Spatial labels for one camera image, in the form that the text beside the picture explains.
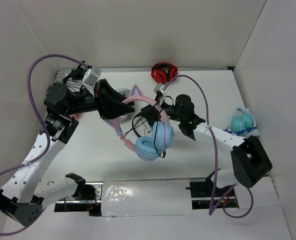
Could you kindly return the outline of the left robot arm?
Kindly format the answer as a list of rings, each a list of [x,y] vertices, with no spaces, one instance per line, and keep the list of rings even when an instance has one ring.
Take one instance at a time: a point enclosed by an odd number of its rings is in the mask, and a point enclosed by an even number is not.
[[[134,103],[124,103],[130,90],[114,90],[106,79],[97,81],[94,91],[80,88],[71,91],[61,82],[46,90],[47,115],[41,120],[42,130],[23,163],[12,170],[12,178],[0,189],[0,211],[24,227],[32,225],[43,210],[65,197],[76,200],[86,195],[83,177],[68,173],[45,187],[39,183],[58,153],[66,146],[79,122],[72,116],[98,111],[104,120],[134,112]]]

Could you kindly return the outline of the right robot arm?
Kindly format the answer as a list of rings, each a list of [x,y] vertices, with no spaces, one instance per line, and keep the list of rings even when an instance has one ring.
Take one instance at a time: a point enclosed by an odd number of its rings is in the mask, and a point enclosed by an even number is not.
[[[255,136],[237,136],[214,126],[208,127],[206,120],[194,111],[194,104],[186,94],[176,97],[175,103],[162,103],[170,120],[179,122],[183,135],[213,145],[210,131],[213,131],[217,150],[231,158],[232,168],[219,170],[217,179],[207,182],[206,190],[211,196],[219,195],[224,187],[242,185],[252,188],[272,170],[272,163],[260,140]]]

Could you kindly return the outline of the pink blue cat-ear headphones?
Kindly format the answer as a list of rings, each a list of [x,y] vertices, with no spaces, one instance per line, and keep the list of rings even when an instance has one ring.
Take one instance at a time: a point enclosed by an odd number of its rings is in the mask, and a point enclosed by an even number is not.
[[[124,145],[135,152],[140,159],[152,162],[157,158],[165,157],[166,150],[172,147],[174,141],[174,130],[166,112],[157,101],[145,96],[137,84],[132,86],[128,97],[122,102],[128,104],[135,101],[145,102],[155,107],[161,116],[161,120],[156,121],[153,125],[151,137],[142,136],[135,143],[132,143],[123,133],[119,118],[106,120],[106,123],[115,130],[116,135],[123,141]]]

